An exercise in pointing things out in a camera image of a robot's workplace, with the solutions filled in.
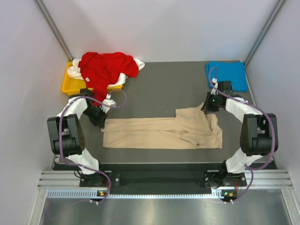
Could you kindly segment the beige t shirt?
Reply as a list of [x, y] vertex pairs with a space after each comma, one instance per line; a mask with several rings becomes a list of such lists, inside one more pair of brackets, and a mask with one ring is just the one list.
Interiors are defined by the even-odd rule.
[[222, 129], [203, 104], [176, 109], [175, 117], [107, 119], [102, 129], [105, 148], [221, 149]]

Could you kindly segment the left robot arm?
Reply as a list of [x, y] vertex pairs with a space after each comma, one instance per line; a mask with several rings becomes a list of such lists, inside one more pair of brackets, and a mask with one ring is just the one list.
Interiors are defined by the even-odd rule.
[[95, 94], [89, 89], [81, 89], [79, 94], [71, 95], [61, 113], [47, 120], [51, 150], [77, 165], [74, 176], [80, 179], [81, 187], [109, 186], [102, 165], [86, 148], [86, 141], [80, 124], [80, 117], [86, 115], [90, 122], [103, 128], [111, 106], [116, 106], [111, 95], [96, 105]]

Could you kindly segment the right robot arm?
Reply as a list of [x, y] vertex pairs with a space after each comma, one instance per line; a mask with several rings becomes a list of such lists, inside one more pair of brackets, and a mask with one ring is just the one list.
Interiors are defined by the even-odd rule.
[[272, 113], [262, 113], [241, 96], [235, 95], [231, 82], [212, 79], [213, 88], [207, 93], [202, 107], [206, 112], [223, 108], [241, 124], [240, 147], [232, 157], [225, 160], [218, 172], [206, 172], [205, 184], [211, 188], [245, 185], [244, 171], [258, 159], [275, 153], [278, 149], [277, 118]]

